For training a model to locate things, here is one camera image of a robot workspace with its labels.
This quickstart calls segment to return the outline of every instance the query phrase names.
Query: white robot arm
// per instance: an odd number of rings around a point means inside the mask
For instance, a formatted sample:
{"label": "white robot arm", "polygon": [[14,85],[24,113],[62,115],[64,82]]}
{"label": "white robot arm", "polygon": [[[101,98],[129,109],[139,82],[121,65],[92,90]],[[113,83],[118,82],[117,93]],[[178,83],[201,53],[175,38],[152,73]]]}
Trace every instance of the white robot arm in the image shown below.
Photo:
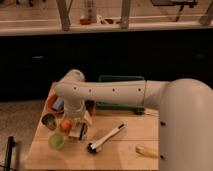
{"label": "white robot arm", "polygon": [[84,100],[157,109],[160,171],[213,170],[213,92],[200,81],[89,83],[71,70],[56,93],[71,117],[81,117]]}

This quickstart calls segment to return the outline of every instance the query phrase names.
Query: wooden tabletop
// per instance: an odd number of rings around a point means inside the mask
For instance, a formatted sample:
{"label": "wooden tabletop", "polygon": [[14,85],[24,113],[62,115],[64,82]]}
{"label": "wooden tabletop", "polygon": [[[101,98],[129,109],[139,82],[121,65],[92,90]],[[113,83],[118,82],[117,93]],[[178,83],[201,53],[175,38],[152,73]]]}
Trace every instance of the wooden tabletop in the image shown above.
{"label": "wooden tabletop", "polygon": [[[52,86],[48,98],[54,93]],[[158,159],[144,157],[135,152],[137,144],[158,150],[158,115],[156,111],[145,110],[144,115],[122,113],[121,111],[95,110],[93,125],[87,138],[72,142],[66,139],[61,150],[48,146],[49,131],[41,122],[32,142],[27,170],[158,170]],[[90,154],[86,147],[91,140],[101,138],[120,123],[125,128],[110,138],[98,154]]]}

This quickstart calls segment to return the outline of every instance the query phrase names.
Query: yellow object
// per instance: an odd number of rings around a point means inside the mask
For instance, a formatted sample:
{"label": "yellow object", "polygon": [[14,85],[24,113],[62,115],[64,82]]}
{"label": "yellow object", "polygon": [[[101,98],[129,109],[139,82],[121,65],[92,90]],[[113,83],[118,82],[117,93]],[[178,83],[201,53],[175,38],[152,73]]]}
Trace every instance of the yellow object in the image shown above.
{"label": "yellow object", "polygon": [[87,125],[91,126],[92,125],[92,117],[90,116],[89,112],[86,110],[83,118],[83,122],[85,122]]}
{"label": "yellow object", "polygon": [[146,157],[158,158],[157,151],[142,145],[136,145],[136,152]]}

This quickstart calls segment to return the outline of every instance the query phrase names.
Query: brush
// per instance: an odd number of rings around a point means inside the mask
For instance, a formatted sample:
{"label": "brush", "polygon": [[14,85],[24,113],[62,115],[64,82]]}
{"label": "brush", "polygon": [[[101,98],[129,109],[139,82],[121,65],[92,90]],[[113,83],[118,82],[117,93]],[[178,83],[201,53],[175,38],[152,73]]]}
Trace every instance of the brush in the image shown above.
{"label": "brush", "polygon": [[105,135],[101,139],[89,143],[87,146],[88,151],[93,154],[99,152],[101,150],[101,145],[110,137],[117,134],[123,127],[124,124],[122,123],[119,126],[115,127],[113,130],[111,130],[107,135]]}

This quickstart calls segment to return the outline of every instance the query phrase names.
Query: cup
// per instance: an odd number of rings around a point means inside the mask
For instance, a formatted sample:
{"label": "cup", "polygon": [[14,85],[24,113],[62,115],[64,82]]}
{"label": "cup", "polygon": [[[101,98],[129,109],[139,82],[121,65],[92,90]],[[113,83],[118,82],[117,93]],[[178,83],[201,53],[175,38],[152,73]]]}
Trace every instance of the cup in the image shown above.
{"label": "cup", "polygon": [[45,114],[42,117],[41,122],[51,131],[54,131],[57,127],[55,115],[52,113]]}
{"label": "cup", "polygon": [[49,147],[54,150],[60,150],[64,146],[64,136],[60,133],[54,133],[48,139]]}

